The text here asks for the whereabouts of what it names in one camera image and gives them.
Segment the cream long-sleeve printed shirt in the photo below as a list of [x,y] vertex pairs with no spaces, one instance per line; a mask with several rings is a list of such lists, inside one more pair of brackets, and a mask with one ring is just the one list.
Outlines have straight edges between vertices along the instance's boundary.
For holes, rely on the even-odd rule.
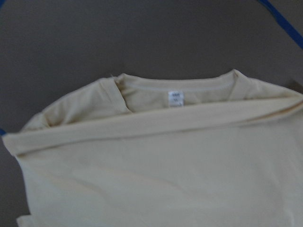
[[303,96],[237,70],[99,79],[2,140],[25,181],[20,227],[303,224]]

